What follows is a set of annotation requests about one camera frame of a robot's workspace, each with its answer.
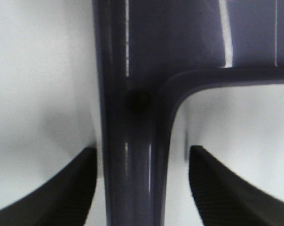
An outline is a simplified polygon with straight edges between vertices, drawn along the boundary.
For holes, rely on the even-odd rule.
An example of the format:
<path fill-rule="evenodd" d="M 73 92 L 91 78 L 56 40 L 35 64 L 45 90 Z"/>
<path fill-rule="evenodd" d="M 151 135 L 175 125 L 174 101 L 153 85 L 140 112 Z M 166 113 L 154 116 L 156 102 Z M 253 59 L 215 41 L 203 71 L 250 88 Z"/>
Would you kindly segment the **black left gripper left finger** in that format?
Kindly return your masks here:
<path fill-rule="evenodd" d="M 41 187 L 1 209 L 0 226 L 83 226 L 96 179 L 96 149 L 85 148 Z"/>

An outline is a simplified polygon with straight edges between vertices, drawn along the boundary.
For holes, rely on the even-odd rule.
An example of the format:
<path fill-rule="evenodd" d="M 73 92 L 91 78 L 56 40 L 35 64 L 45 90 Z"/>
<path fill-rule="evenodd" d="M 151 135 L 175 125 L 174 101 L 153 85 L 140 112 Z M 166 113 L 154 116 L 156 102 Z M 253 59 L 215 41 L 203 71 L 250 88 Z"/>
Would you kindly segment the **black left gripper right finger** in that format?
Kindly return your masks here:
<path fill-rule="evenodd" d="M 189 184 L 205 226 L 284 226 L 284 202 L 243 180 L 202 146 L 190 148 Z"/>

